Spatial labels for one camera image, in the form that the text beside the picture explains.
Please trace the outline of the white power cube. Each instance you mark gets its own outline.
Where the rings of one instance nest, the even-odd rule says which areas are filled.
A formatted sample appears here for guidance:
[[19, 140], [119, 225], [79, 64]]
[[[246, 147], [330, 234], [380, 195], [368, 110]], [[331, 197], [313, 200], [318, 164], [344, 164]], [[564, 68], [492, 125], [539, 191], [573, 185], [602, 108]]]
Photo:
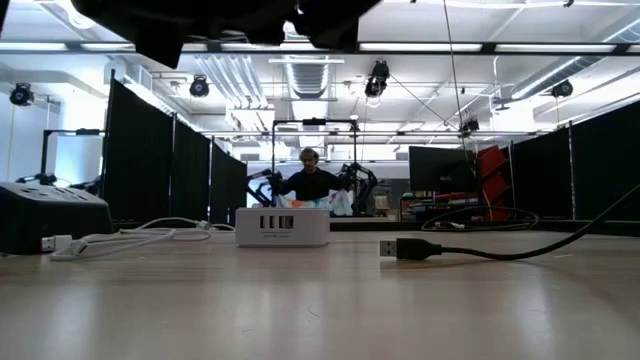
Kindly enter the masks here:
[[235, 241], [239, 247], [295, 248], [328, 244], [329, 212], [318, 208], [240, 208]]

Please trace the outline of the red bin rack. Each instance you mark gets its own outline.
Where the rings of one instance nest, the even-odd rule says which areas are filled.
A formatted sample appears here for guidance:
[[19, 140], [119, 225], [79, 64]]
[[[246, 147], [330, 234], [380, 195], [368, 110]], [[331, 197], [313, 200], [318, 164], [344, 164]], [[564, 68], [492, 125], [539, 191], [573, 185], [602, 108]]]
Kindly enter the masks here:
[[491, 221], [509, 220], [512, 215], [506, 210], [511, 193], [507, 156], [498, 146], [492, 146], [478, 152], [477, 163], [482, 201], [489, 207], [487, 218]]

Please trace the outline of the cluttered storage shelf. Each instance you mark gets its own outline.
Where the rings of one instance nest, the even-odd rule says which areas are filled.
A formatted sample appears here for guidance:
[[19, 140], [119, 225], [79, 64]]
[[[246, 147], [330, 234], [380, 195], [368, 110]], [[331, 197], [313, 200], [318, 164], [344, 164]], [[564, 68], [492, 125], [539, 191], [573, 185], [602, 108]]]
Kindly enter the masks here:
[[399, 200], [400, 222], [429, 220], [449, 211], [479, 204], [476, 193], [441, 193], [416, 196], [406, 193]]

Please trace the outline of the silver ventilation duct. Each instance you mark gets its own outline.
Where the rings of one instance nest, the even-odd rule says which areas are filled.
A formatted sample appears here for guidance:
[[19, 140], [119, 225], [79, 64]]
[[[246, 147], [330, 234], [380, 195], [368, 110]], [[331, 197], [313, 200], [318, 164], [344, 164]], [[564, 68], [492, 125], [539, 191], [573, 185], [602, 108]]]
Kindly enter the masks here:
[[285, 65], [291, 96], [299, 99], [319, 99], [329, 86], [330, 66], [317, 63]]

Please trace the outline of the black monitor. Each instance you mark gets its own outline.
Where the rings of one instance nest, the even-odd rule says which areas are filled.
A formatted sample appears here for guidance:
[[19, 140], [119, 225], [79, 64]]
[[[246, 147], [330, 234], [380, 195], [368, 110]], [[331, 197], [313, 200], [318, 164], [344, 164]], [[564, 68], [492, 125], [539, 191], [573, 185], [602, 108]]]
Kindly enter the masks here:
[[472, 193], [478, 188], [471, 151], [411, 146], [408, 151], [412, 191]]

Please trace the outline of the colourful bags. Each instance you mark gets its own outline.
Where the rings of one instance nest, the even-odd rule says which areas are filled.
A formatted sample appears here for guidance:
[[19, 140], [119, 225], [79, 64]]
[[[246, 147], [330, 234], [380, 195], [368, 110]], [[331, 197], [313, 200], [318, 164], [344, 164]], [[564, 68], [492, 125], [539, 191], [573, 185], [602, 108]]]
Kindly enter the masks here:
[[325, 209], [335, 216], [352, 216], [354, 214], [351, 193], [345, 190], [314, 200], [295, 200], [278, 195], [276, 197], [276, 206], [282, 208]]

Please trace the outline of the black power adapter block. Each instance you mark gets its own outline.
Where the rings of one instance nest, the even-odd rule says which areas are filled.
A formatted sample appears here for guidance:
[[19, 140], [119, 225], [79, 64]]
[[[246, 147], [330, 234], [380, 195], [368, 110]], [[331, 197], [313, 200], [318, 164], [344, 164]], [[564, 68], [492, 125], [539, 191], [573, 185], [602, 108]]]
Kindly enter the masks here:
[[0, 182], [0, 253], [40, 254], [51, 250], [47, 237], [112, 231], [108, 204], [84, 190]]

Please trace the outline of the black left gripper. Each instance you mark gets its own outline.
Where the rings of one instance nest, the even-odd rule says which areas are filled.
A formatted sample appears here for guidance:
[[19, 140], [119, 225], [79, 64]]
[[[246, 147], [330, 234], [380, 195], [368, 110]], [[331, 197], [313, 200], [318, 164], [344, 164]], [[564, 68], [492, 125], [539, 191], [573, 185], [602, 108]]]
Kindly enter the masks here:
[[355, 51], [359, 20], [381, 0], [70, 0], [85, 17], [175, 68], [192, 42], [278, 45], [284, 23], [314, 47]]

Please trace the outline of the person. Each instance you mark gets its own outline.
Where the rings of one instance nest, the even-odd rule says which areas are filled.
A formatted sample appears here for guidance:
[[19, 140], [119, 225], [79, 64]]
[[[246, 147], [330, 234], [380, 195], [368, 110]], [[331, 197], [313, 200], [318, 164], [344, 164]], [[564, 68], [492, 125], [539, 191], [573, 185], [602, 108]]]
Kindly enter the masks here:
[[345, 179], [318, 166], [319, 154], [312, 148], [304, 148], [299, 155], [303, 168], [283, 180], [278, 195], [295, 200], [314, 200], [329, 196], [348, 186]]

